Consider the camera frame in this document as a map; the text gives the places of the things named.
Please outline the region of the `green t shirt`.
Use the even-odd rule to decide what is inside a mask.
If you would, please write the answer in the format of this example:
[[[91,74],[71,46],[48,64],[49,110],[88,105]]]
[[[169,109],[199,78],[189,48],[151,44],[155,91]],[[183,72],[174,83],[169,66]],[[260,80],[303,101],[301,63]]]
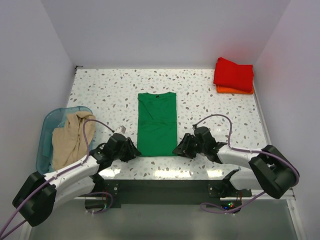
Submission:
[[[178,145],[177,94],[138,94],[137,148],[143,157],[173,157]]]

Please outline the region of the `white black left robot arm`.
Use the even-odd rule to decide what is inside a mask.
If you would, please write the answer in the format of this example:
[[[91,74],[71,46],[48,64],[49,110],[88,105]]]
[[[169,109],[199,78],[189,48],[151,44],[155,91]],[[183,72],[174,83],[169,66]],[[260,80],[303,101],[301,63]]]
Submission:
[[[104,190],[104,179],[99,173],[113,161],[128,162],[140,156],[129,137],[115,133],[67,167],[46,174],[32,173],[12,204],[32,227],[38,226],[53,210],[78,196],[99,196]]]

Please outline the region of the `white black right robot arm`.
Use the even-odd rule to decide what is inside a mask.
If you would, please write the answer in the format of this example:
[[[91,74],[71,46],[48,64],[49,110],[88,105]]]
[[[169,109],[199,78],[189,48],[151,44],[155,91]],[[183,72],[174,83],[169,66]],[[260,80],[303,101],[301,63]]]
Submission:
[[[240,190],[262,190],[274,199],[299,182],[297,169],[273,145],[263,149],[240,149],[216,141],[210,130],[195,128],[186,133],[173,153],[193,159],[202,154],[213,163],[235,165],[238,168],[224,178],[223,192],[230,197]]]

